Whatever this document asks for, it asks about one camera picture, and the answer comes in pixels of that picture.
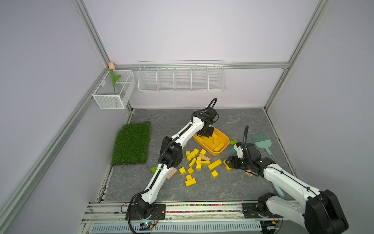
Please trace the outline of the yellow plastic tub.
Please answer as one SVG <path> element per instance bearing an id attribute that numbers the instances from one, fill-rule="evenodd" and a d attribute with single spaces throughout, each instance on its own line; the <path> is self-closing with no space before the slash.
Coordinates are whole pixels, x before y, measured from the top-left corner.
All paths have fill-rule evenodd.
<path id="1" fill-rule="evenodd" d="M 230 142 L 229 137 L 217 128 L 214 129 L 211 137 L 195 134 L 193 138 L 203 149 L 213 156 L 220 155 L 228 147 Z"/>

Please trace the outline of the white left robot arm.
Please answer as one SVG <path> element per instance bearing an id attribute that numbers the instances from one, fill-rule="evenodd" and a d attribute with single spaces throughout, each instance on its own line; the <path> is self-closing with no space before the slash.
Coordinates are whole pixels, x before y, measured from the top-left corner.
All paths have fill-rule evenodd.
<path id="1" fill-rule="evenodd" d="M 212 126 L 219 119 L 214 104 L 210 103 L 206 108 L 192 112 L 189 123 L 175 135 L 164 137 L 158 159 L 158 167 L 146 186 L 145 190 L 135 194 L 127 208 L 127 218 L 135 210 L 142 218 L 148 218 L 152 212 L 152 206 L 167 177 L 176 169 L 183 159 L 183 148 L 194 136 L 211 137 L 214 132 Z"/>

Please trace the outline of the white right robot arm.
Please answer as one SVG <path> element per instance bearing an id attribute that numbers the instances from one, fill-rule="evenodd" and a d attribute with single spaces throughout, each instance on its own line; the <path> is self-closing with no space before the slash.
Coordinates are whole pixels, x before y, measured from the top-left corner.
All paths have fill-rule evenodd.
<path id="1" fill-rule="evenodd" d="M 267 193 L 257 200 L 257 214 L 262 218 L 280 215 L 302 227 L 310 234 L 341 234 L 349 229 L 348 221 L 337 196 L 321 191 L 297 179 L 270 158 L 262 158 L 253 143 L 238 142 L 236 155 L 226 160 L 229 168 L 248 171 L 284 190 L 294 202 Z"/>

